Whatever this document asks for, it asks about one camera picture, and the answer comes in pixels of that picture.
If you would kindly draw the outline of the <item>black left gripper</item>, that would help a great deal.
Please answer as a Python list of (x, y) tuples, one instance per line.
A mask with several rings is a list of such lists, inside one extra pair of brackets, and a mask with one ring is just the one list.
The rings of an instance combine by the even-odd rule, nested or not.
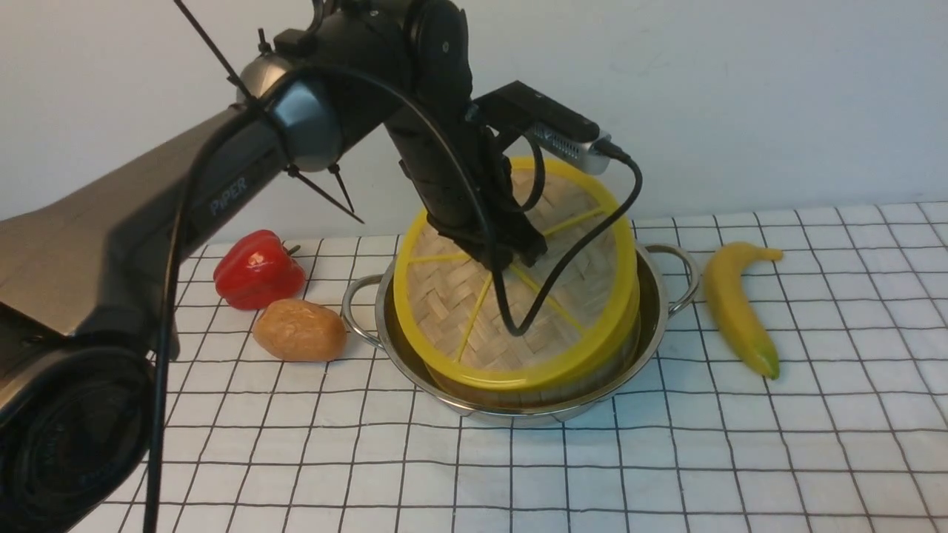
[[(433, 111), (437, 125), (460, 156), (483, 201), (484, 214), (495, 232), (495, 257), (502, 269), (515, 258), (532, 266), (547, 252), (545, 237), (526, 212), (538, 202), (524, 204), (513, 197), (512, 166), (502, 155), (497, 136), (480, 119), (463, 112)], [(399, 155), (400, 166), (422, 199), (427, 223), (484, 267), (489, 266), (487, 240), (478, 223), (476, 206), (467, 194), (453, 161), (441, 142), (409, 108), (397, 111), (385, 124)]]

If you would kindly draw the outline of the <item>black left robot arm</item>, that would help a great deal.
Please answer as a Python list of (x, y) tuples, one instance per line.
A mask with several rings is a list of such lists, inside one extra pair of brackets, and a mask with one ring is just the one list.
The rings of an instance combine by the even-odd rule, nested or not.
[(65, 532), (148, 461), (160, 493), (178, 273), (282, 172), (321, 172), (385, 126), (429, 220), (487, 267), (545, 253), (474, 117), (450, 1), (314, 4), (228, 78), (239, 100), (2, 222), (2, 530)]

